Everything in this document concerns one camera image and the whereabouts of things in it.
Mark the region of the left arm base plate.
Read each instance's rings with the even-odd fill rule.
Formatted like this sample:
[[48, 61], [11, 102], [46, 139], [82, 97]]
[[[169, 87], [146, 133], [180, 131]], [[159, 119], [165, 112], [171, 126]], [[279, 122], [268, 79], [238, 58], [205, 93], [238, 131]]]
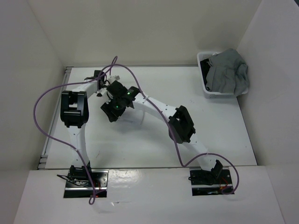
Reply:
[[[91, 174], [95, 186], [96, 198], [107, 196], [108, 171], [92, 169]], [[66, 181], [63, 198], [90, 198], [93, 195], [92, 184], [89, 179]]]

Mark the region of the white skirt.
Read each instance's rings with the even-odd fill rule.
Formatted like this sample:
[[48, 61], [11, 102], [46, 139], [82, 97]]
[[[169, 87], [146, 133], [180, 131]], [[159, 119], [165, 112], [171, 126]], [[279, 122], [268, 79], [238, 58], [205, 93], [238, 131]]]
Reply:
[[130, 125], [141, 125], [144, 118], [144, 112], [141, 110], [135, 110], [128, 108], [120, 117], [119, 121]]

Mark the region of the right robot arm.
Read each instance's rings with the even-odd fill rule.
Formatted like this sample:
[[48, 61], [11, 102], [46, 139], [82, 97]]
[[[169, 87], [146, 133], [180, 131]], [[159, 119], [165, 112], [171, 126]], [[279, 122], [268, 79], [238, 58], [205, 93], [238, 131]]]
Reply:
[[218, 159], [208, 155], [208, 149], [196, 135], [194, 122], [186, 107], [182, 105], [174, 107], [164, 104], [149, 97], [139, 88], [132, 86], [127, 89], [118, 81], [103, 86], [97, 96], [105, 99], [106, 102], [101, 106], [101, 109], [110, 122], [117, 121], [129, 107], [146, 112], [166, 122], [169, 137], [177, 145], [182, 144], [187, 149], [201, 154], [197, 159], [202, 174], [193, 178], [199, 184], [213, 185], [221, 178], [223, 165]]

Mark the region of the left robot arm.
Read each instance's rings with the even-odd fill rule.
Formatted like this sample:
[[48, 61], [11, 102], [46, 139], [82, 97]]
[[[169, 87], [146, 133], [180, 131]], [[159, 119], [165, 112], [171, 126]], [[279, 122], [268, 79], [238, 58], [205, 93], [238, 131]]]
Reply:
[[62, 91], [60, 118], [69, 132], [74, 160], [65, 179], [76, 186], [89, 186], [93, 182], [90, 160], [86, 151], [85, 126], [89, 119], [88, 98], [105, 83], [105, 75], [96, 70], [83, 84], [71, 91]]

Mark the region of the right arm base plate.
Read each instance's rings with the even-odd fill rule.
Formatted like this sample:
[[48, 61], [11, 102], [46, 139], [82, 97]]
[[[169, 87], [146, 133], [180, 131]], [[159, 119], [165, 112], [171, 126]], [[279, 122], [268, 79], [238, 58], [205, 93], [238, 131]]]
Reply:
[[190, 169], [188, 180], [191, 182], [193, 196], [222, 195], [234, 189], [228, 168], [224, 168], [218, 177], [202, 169]]

